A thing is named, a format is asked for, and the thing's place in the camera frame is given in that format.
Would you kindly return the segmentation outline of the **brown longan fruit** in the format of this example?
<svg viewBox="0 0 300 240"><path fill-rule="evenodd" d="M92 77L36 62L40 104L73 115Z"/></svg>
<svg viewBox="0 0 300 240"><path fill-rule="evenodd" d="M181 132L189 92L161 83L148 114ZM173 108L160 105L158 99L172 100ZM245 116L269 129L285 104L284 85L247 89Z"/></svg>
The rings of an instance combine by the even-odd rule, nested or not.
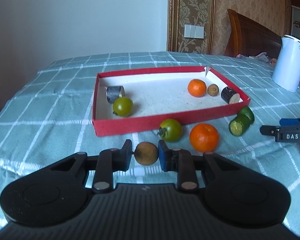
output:
<svg viewBox="0 0 300 240"><path fill-rule="evenodd" d="M207 93L209 96L217 96L219 93L219 87L216 84L211 84L207 88Z"/></svg>

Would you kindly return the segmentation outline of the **green plaid tablecloth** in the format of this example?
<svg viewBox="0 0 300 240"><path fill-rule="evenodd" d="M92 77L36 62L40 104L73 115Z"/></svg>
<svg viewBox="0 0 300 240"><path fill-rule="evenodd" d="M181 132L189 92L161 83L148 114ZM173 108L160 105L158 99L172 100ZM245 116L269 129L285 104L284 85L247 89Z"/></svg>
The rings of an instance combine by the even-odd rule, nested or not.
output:
<svg viewBox="0 0 300 240"><path fill-rule="evenodd" d="M97 137L92 99L100 72L170 66L211 66L251 99L255 122L241 137L230 134L229 117L211 120L219 132L217 153L281 182L291 195L284 224L300 235L300 144L277 143L261 135L262 125L300 118L300 88L289 93L273 83L271 68L251 58L193 53L124 53L76 57L53 62L0 112L0 194L12 181L75 152L97 155L126 139L156 144L155 131ZM6 219L0 208L0 229Z"/></svg>

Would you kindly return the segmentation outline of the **green tomato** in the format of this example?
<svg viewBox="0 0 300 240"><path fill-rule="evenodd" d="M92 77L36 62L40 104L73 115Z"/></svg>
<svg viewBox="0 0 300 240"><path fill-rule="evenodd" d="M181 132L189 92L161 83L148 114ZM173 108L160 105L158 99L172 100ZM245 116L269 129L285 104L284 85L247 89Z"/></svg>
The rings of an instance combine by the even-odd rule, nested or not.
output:
<svg viewBox="0 0 300 240"><path fill-rule="evenodd" d="M183 133L183 127L175 119L165 119L161 122L157 135L166 142L174 142L180 139Z"/></svg>
<svg viewBox="0 0 300 240"><path fill-rule="evenodd" d="M133 101L127 97L120 97L113 103L113 114L120 117L128 117L133 110Z"/></svg>

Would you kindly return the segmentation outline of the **orange tangerine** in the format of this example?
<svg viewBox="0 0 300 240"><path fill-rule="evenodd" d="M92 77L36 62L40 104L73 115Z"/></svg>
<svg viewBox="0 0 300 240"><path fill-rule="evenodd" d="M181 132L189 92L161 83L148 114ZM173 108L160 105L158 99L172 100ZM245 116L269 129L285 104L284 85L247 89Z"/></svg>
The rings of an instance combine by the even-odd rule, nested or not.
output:
<svg viewBox="0 0 300 240"><path fill-rule="evenodd" d="M200 98L205 95L207 87L206 83L199 79L193 79L189 82L187 86L188 93L191 96Z"/></svg>
<svg viewBox="0 0 300 240"><path fill-rule="evenodd" d="M219 133L210 124L197 124L189 135L191 146L198 152L213 152L219 144Z"/></svg>

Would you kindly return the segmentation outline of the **gold framed wallpaper panel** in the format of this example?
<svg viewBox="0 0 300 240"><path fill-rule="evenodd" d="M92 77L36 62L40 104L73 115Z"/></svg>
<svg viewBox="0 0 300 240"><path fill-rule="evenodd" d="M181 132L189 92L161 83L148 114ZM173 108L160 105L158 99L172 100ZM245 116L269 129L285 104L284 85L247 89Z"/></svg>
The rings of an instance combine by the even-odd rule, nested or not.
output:
<svg viewBox="0 0 300 240"><path fill-rule="evenodd" d="M210 54L214 19L215 0L168 0L167 50ZM204 37L186 37L187 25L202 27Z"/></svg>

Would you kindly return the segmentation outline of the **white wall switch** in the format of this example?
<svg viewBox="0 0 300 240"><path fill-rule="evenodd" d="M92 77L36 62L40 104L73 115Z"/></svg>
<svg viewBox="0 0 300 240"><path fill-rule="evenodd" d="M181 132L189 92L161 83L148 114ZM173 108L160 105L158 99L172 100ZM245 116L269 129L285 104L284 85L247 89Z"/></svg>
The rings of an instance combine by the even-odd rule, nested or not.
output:
<svg viewBox="0 0 300 240"><path fill-rule="evenodd" d="M194 38L194 39L203 39L204 27L199 25L184 25L184 37L185 38Z"/></svg>

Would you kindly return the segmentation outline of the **green cucumber piece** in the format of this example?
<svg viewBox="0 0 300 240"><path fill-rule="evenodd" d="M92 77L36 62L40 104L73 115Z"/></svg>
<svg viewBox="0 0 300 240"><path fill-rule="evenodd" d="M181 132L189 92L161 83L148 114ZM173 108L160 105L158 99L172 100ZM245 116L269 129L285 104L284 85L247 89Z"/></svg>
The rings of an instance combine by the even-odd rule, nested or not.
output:
<svg viewBox="0 0 300 240"><path fill-rule="evenodd" d="M229 123L229 131L234 136L241 136L250 127L250 119L243 114L237 115Z"/></svg>
<svg viewBox="0 0 300 240"><path fill-rule="evenodd" d="M251 124L255 122L253 111L248 106L244 106L242 109L240 109L238 111L238 115L245 115L249 119Z"/></svg>

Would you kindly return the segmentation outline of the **white electric kettle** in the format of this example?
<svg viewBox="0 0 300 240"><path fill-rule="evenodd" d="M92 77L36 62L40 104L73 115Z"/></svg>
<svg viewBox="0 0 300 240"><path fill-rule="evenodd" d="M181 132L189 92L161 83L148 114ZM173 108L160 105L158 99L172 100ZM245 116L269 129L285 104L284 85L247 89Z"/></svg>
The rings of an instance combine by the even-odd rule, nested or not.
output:
<svg viewBox="0 0 300 240"><path fill-rule="evenodd" d="M300 83L300 40L281 37L282 46L271 79L283 89L295 93Z"/></svg>

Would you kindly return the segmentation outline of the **pink grey clothes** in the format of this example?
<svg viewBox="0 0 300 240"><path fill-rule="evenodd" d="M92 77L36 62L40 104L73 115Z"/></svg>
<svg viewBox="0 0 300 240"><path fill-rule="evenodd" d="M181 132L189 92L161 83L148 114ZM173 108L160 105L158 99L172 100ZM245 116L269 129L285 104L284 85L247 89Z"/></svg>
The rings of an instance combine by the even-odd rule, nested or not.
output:
<svg viewBox="0 0 300 240"><path fill-rule="evenodd" d="M272 67L275 67L276 63L277 63L277 59L276 58L271 58L267 55L266 52L262 52L262 53L259 53L258 55L256 56L244 56L242 54L238 54L236 56L236 58L240 59L240 58L250 58L250 59L255 59L255 60L258 60L258 61L262 61L264 63L267 63L269 65L271 65Z"/></svg>

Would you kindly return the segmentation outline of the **wooden headboard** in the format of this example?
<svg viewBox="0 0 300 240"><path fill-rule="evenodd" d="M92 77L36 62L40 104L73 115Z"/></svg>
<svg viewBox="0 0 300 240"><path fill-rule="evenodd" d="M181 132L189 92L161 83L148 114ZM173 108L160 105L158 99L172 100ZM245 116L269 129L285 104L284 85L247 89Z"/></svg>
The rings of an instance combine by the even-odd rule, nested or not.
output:
<svg viewBox="0 0 300 240"><path fill-rule="evenodd" d="M231 34L225 56L256 56L266 52L267 56L278 58L282 45L281 36L232 9L228 9L228 15Z"/></svg>

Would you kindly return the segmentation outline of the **red cardboard box lid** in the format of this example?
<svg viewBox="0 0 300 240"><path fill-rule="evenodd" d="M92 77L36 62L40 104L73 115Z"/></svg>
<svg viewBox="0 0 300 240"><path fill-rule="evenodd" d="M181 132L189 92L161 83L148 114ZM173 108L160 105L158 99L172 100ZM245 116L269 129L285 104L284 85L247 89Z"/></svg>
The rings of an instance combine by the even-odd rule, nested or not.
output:
<svg viewBox="0 0 300 240"><path fill-rule="evenodd" d="M239 96L229 104L220 95L191 96L189 82L200 79L206 85L215 84L219 90L231 88ZM133 102L129 117L113 114L107 101L108 87L123 87L125 96ZM93 99L93 127L98 137L157 130L168 118L188 125L236 114L249 105L250 98L217 70L204 66L159 67L118 70L98 73Z"/></svg>

